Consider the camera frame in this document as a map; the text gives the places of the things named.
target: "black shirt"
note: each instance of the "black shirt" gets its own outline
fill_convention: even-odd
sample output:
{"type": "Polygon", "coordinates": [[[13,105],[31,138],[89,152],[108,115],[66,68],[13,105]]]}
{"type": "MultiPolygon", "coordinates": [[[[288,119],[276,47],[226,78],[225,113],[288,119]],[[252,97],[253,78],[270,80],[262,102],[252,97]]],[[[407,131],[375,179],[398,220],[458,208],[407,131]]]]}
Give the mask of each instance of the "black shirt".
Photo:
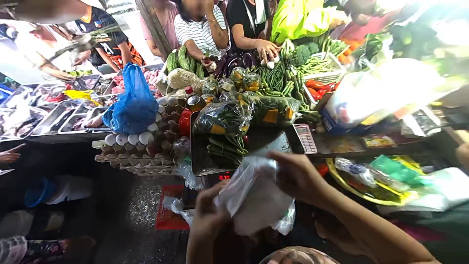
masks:
{"type": "MultiPolygon", "coordinates": [[[[117,25],[116,20],[110,14],[96,7],[92,7],[91,9],[91,20],[89,23],[81,19],[75,20],[75,23],[83,33],[96,31],[109,25],[117,25]]],[[[98,41],[107,54],[117,56],[122,55],[118,45],[124,41],[128,41],[128,38],[121,30],[118,30],[110,33],[102,33],[98,41]]]]}
{"type": "MultiPolygon", "coordinates": [[[[264,8],[265,8],[265,15],[267,19],[269,19],[270,11],[269,11],[269,0],[264,1],[264,8]]],[[[265,28],[265,22],[261,24],[256,24],[256,7],[253,6],[247,0],[229,0],[227,6],[227,20],[228,25],[230,27],[230,38],[231,38],[231,48],[237,49],[235,40],[233,39],[232,27],[236,24],[241,24],[244,30],[244,36],[250,39],[256,39],[259,34],[265,28]],[[251,22],[248,17],[248,13],[246,11],[246,6],[244,5],[243,1],[246,1],[246,6],[248,6],[249,12],[252,16],[252,21],[254,22],[254,26],[256,32],[254,32],[251,28],[251,22]]]]}

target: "yellow tray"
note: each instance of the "yellow tray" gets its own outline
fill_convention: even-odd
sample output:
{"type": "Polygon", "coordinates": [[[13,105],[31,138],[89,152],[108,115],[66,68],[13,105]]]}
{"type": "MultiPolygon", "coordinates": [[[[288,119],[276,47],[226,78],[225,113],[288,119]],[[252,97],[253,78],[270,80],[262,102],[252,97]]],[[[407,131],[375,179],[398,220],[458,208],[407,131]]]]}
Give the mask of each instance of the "yellow tray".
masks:
{"type": "Polygon", "coordinates": [[[348,190],[349,192],[367,200],[367,201],[370,201],[370,202],[373,202],[373,203],[376,203],[376,204],[380,204],[380,205],[387,205],[387,206],[403,206],[403,205],[406,205],[408,202],[410,201],[413,201],[415,199],[418,198],[418,193],[416,191],[409,191],[409,192],[405,192],[405,193],[398,193],[396,191],[394,191],[393,189],[390,189],[388,186],[386,185],[383,185],[383,184],[380,184],[377,182],[377,184],[384,188],[384,189],[387,189],[388,191],[390,192],[393,192],[394,194],[398,195],[400,198],[401,198],[401,201],[400,202],[393,202],[393,201],[386,201],[386,200],[380,200],[380,199],[376,199],[376,198],[373,198],[373,197],[369,197],[367,195],[364,195],[360,192],[358,192],[357,190],[355,190],[352,186],[348,185],[347,182],[344,181],[344,179],[342,179],[342,177],[339,175],[339,173],[336,171],[335,167],[334,167],[334,160],[332,158],[327,158],[326,159],[326,162],[327,162],[327,167],[329,167],[329,172],[331,173],[332,177],[334,178],[335,181],[337,181],[337,183],[344,187],[346,190],[348,190]]]}

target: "egg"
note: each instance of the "egg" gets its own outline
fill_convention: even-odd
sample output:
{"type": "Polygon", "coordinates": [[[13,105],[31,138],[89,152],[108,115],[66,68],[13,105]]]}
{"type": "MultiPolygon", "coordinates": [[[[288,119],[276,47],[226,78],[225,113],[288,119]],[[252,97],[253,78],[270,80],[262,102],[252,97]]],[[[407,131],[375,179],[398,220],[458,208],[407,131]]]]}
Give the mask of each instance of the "egg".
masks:
{"type": "Polygon", "coordinates": [[[161,115],[159,113],[156,113],[156,117],[155,117],[155,122],[159,122],[163,120],[163,118],[161,117],[161,115]]]}
{"type": "Polygon", "coordinates": [[[116,143],[116,135],[115,134],[109,134],[104,138],[104,142],[110,146],[114,145],[116,143]]]}
{"type": "Polygon", "coordinates": [[[126,135],[126,134],[119,134],[116,137],[117,144],[119,144],[121,146],[124,146],[125,143],[127,143],[128,141],[129,141],[129,136],[126,135]]]}
{"type": "Polygon", "coordinates": [[[130,144],[135,146],[135,144],[137,144],[137,142],[139,141],[138,134],[130,134],[128,140],[130,144]]]}
{"type": "Polygon", "coordinates": [[[140,140],[140,143],[147,145],[148,143],[151,143],[155,141],[155,137],[150,132],[143,132],[138,136],[138,139],[140,140]]]}
{"type": "Polygon", "coordinates": [[[168,104],[168,99],[166,97],[161,97],[158,100],[159,105],[167,105],[168,104]]]}
{"type": "Polygon", "coordinates": [[[169,98],[168,98],[168,105],[170,105],[170,106],[176,106],[177,103],[178,103],[178,101],[177,101],[177,98],[176,98],[176,97],[173,97],[173,96],[172,96],[172,97],[169,97],[169,98]]]}
{"type": "Polygon", "coordinates": [[[148,131],[157,132],[158,130],[159,130],[159,127],[156,123],[152,123],[151,125],[148,126],[148,131]]]}
{"type": "Polygon", "coordinates": [[[158,112],[164,113],[164,112],[166,112],[166,108],[162,105],[159,105],[158,112]]]}

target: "white plastic bag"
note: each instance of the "white plastic bag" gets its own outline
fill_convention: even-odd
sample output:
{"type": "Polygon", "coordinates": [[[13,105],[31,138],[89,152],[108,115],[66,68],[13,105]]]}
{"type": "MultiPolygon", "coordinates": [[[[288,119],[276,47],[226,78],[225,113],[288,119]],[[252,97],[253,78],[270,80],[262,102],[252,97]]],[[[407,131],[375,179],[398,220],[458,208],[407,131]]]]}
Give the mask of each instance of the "white plastic bag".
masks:
{"type": "Polygon", "coordinates": [[[275,160],[246,157],[228,186],[221,190],[216,204],[228,209],[237,234],[252,235],[268,226],[277,227],[282,234],[291,230],[295,220],[294,207],[293,214],[289,211],[285,221],[278,223],[294,200],[278,188],[277,172],[275,160]]]}

